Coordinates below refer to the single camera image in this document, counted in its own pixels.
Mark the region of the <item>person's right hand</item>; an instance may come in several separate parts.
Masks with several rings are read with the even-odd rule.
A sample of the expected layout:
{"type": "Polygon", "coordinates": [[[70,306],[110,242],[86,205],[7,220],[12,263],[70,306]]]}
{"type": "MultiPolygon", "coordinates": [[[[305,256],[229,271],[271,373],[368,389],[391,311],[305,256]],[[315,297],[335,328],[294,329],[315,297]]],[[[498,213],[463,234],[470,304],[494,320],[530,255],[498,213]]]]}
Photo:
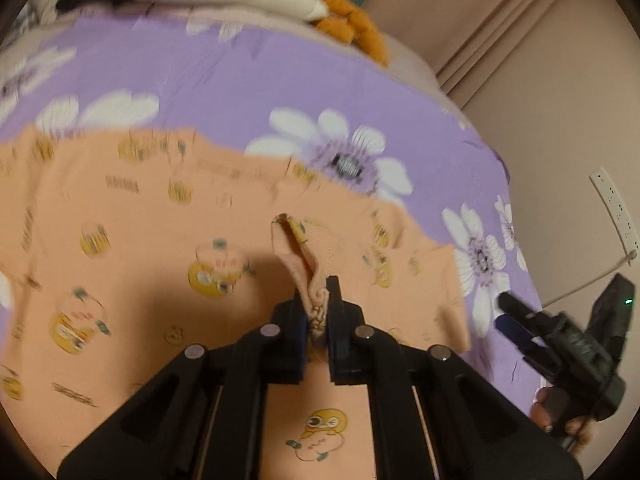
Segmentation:
{"type": "MultiPolygon", "coordinates": [[[[547,434],[550,434],[553,427],[560,421],[560,412],[552,406],[550,401],[554,390],[554,387],[539,388],[529,411],[529,418],[547,434]]],[[[565,424],[564,431],[572,440],[568,450],[570,454],[577,457],[592,442],[596,433],[596,420],[593,417],[575,417],[565,424]]]]}

